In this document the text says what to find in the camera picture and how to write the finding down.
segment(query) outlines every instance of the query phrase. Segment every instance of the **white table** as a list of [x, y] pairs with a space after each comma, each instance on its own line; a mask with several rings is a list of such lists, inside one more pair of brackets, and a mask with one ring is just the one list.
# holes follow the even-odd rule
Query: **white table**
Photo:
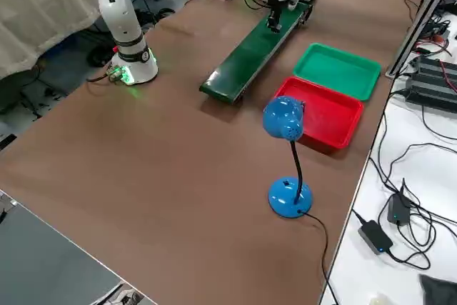
[[[457, 62], [457, 17], [452, 19], [451, 35], [448, 50], [453, 54], [441, 53], [434, 58], [447, 62]], [[438, 47], [423, 45], [431, 51]], [[395, 89], [404, 87], [404, 79], [399, 79]], [[421, 107], [404, 101], [402, 96], [394, 96], [386, 107], [388, 132], [382, 144], [381, 164], [388, 172], [389, 164], [402, 155], [410, 144], [431, 142], [449, 146], [457, 150], [457, 141], [442, 139], [423, 125]], [[427, 124], [440, 134], [457, 137], [457, 115], [426, 108]], [[385, 131], [385, 125], [380, 126], [371, 156], [377, 161], [379, 141]], [[421, 200], [421, 204], [429, 211], [457, 221], [457, 154], [446, 152], [435, 147], [413, 148], [408, 154], [394, 165], [391, 180], [399, 188], [404, 177], [412, 192]], [[392, 193], [381, 183], [371, 162], [363, 170], [361, 181], [353, 202], [353, 208], [365, 220], [376, 220], [379, 211]], [[397, 232], [396, 226], [386, 220], [387, 211], [383, 213], [381, 225], [392, 239], [392, 252], [404, 259], [414, 252]], [[437, 239], [427, 253], [431, 268], [420, 271], [394, 262], [387, 254], [376, 256], [366, 245], [357, 230], [361, 224], [354, 214], [349, 214], [347, 227], [341, 237], [341, 245], [333, 260], [330, 282], [338, 297], [340, 305], [367, 305], [377, 294], [386, 295], [392, 305], [422, 304], [423, 291], [418, 275], [426, 274], [438, 279], [457, 282], [457, 241], [446, 228], [436, 225]], [[449, 224], [457, 233], [457, 226]], [[426, 230], [413, 225], [418, 240], [424, 241]], [[410, 239], [408, 229], [403, 232]], [[424, 265], [425, 261], [417, 256], [413, 263]], [[326, 287], [321, 305], [334, 304], [333, 297]]]

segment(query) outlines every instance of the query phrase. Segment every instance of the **gooseneck lamp arm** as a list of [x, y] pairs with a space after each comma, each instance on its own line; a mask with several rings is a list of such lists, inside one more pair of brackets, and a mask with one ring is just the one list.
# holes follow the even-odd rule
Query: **gooseneck lamp arm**
[[298, 200], [300, 199], [301, 187], [303, 185], [303, 174], [301, 173], [300, 160], [298, 159], [297, 148], [295, 147], [295, 141], [291, 141], [291, 148], [293, 154], [293, 160], [295, 161], [295, 166], [297, 167], [298, 175], [298, 186], [295, 198], [293, 199], [293, 204], [297, 205]]

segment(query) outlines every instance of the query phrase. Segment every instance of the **lamp head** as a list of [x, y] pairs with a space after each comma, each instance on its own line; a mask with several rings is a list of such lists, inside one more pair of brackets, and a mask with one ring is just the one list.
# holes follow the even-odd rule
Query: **lamp head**
[[277, 139], [297, 141], [303, 135], [303, 111], [303, 102], [279, 96], [263, 110], [263, 128]]

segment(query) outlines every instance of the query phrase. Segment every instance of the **green conveyor belt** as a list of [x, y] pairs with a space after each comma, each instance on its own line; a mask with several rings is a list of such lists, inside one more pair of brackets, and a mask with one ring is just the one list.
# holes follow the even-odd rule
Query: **green conveyor belt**
[[293, 11], [281, 15], [281, 32], [266, 26], [265, 16], [251, 33], [200, 86], [200, 91], [230, 104], [234, 103], [297, 25], [310, 5], [298, 3]]

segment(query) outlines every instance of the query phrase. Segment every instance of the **white curtain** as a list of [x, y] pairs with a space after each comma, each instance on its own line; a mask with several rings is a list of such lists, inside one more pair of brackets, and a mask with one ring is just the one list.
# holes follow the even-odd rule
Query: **white curtain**
[[0, 0], [0, 79], [99, 16], [97, 0]]

